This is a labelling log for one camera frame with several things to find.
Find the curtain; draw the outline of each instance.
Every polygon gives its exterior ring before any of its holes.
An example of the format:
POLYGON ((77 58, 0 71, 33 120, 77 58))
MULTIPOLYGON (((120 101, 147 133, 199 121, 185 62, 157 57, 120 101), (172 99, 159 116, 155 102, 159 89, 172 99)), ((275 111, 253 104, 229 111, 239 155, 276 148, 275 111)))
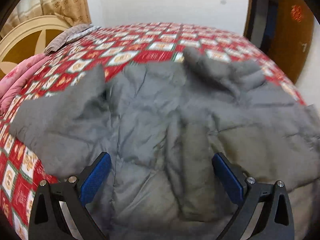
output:
POLYGON ((3 38, 20 23, 41 15, 56 15, 71 26, 91 23, 87 0, 21 0, 0 31, 3 38))

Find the wooden door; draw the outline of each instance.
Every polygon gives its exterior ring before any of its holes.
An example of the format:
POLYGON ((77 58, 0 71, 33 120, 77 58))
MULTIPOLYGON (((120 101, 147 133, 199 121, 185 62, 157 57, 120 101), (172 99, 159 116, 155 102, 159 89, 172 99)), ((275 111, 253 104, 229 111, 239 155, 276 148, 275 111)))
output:
POLYGON ((314 16, 303 0, 279 0, 268 56, 296 83, 312 41, 314 16))

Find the gray jacket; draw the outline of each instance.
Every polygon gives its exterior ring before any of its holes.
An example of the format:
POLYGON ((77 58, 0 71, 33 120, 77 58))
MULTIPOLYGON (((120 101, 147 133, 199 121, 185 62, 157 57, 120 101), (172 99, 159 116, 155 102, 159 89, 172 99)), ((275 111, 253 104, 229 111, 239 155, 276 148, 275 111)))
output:
POLYGON ((184 65, 128 65, 108 83, 97 66, 75 87, 23 102, 10 127, 62 179, 111 155, 87 205, 111 239, 216 238, 236 207, 214 176, 215 152, 290 192, 320 177, 312 107, 252 61, 225 64, 193 49, 184 57, 184 65))

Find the metal screw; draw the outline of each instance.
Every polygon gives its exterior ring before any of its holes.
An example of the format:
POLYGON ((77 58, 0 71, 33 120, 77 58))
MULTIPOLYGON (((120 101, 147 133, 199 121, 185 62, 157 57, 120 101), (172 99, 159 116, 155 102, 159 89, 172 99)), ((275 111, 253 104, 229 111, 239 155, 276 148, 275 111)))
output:
POLYGON ((255 184, 256 183, 256 179, 254 177, 247 177, 247 182, 250 184, 255 184))
POLYGON ((44 179, 44 180, 41 180, 40 181, 40 183, 39 183, 39 185, 41 186, 41 187, 43 187, 45 184, 47 184, 47 181, 44 179))
POLYGON ((76 176, 71 176, 71 177, 68 179, 68 181, 69 181, 70 183, 74 183, 74 182, 77 181, 77 177, 76 177, 76 176))
POLYGON ((279 187, 283 187, 283 186, 284 186, 284 183, 283 183, 283 181, 281 181, 281 180, 278 180, 278 181, 277 181, 277 184, 278 184, 279 187))

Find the red checkered bedspread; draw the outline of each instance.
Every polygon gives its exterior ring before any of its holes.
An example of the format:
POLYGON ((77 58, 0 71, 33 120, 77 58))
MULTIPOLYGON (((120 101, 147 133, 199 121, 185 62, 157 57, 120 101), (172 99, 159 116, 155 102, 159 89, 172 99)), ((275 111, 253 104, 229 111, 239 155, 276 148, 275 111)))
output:
POLYGON ((299 93, 284 73, 247 39, 231 32, 197 25, 151 23, 99 29, 50 56, 28 81, 0 120, 0 206, 22 239, 28 239, 28 221, 37 185, 47 175, 35 153, 8 134, 23 100, 50 97, 74 86, 98 63, 105 67, 106 80, 126 65, 148 61, 182 62, 186 46, 225 62, 257 61, 266 78, 290 93, 301 104, 299 93))

